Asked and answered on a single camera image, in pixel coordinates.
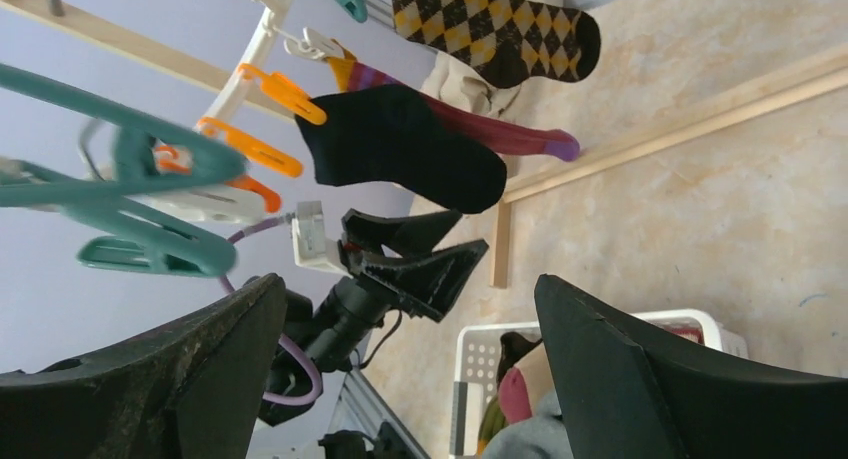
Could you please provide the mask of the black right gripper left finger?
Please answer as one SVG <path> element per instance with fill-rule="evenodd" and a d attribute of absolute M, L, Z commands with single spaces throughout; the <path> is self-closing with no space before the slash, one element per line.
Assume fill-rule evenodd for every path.
<path fill-rule="evenodd" d="M 1 377 L 5 458 L 243 458 L 287 307 L 269 274 L 184 317 Z"/>

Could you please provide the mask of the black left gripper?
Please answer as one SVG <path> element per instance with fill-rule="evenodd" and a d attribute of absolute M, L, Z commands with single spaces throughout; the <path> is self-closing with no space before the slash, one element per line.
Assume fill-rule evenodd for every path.
<path fill-rule="evenodd" d="M 364 250 L 354 255 L 355 279 L 340 279 L 315 310 L 306 296 L 287 291 L 283 333 L 313 361 L 319 379 L 350 372 L 350 355 L 393 308 L 435 323 L 448 315 L 489 249 L 477 239 L 433 251 L 462 217 L 454 210 L 385 218 L 350 209 L 344 215 L 344 248 Z M 400 256 L 384 256 L 383 248 Z M 265 389 L 297 397 L 312 387 L 304 368 L 278 345 Z M 277 426 L 306 413 L 314 402 L 290 406 L 263 399 L 258 419 Z"/>

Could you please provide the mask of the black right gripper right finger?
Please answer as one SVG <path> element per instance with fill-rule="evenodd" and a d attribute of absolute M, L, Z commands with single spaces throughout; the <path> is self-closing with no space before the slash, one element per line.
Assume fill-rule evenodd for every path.
<path fill-rule="evenodd" d="M 739 358 L 554 275 L 534 290 L 577 458 L 843 458 L 847 382 Z"/>

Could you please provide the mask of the black sock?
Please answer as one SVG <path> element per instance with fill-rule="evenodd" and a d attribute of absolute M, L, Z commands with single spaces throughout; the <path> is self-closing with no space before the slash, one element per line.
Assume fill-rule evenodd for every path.
<path fill-rule="evenodd" d="M 322 125 L 299 117 L 317 183 L 342 187 L 398 184 L 449 210 L 479 214 L 506 184 L 503 160 L 486 146 L 443 126 L 422 94 L 383 85 L 320 96 Z"/>

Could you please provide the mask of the maroon purple sock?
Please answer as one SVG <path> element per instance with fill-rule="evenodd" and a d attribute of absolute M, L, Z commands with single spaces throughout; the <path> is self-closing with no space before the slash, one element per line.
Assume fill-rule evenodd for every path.
<path fill-rule="evenodd" d="M 392 76 L 359 62 L 355 57 L 326 57 L 338 89 L 359 91 L 383 85 L 399 85 Z M 581 146 L 573 135 L 561 130 L 531 129 L 521 125 L 462 111 L 427 94 L 422 95 L 428 107 L 448 129 L 508 156 L 547 155 L 563 162 L 580 156 Z"/>

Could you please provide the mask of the grey sock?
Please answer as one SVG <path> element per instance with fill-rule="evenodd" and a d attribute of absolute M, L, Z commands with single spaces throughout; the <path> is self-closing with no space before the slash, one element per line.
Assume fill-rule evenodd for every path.
<path fill-rule="evenodd" d="M 555 390 L 532 417 L 506 427 L 482 452 L 483 459 L 574 459 Z"/>

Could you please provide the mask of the striped beige maroon sock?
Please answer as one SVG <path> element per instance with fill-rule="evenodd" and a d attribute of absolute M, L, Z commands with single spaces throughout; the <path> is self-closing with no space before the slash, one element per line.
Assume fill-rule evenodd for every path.
<path fill-rule="evenodd" d="M 543 343 L 509 368 L 498 387 L 500 409 L 508 424 L 529 419 L 542 399 L 554 390 L 554 381 Z"/>

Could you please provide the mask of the olive green orange sock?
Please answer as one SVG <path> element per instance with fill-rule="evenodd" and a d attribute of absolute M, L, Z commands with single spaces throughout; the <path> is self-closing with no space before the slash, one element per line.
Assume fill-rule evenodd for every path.
<path fill-rule="evenodd" d="M 508 370 L 541 343 L 541 340 L 531 341 L 517 332 L 506 332 L 500 336 L 499 341 L 501 349 L 496 369 L 497 388 L 500 387 Z M 501 410 L 498 396 L 494 395 L 486 405 L 478 430 L 476 453 L 481 455 L 495 435 L 507 425 L 508 422 Z"/>

